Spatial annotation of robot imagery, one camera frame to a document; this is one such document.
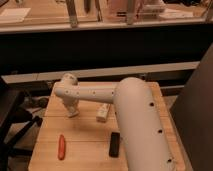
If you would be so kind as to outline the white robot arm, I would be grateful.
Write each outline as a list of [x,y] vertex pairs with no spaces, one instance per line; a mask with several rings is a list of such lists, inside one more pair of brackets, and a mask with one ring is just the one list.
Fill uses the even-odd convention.
[[175,171],[173,156],[148,83],[127,77],[112,85],[81,86],[70,73],[54,93],[71,116],[78,100],[113,104],[129,171]]

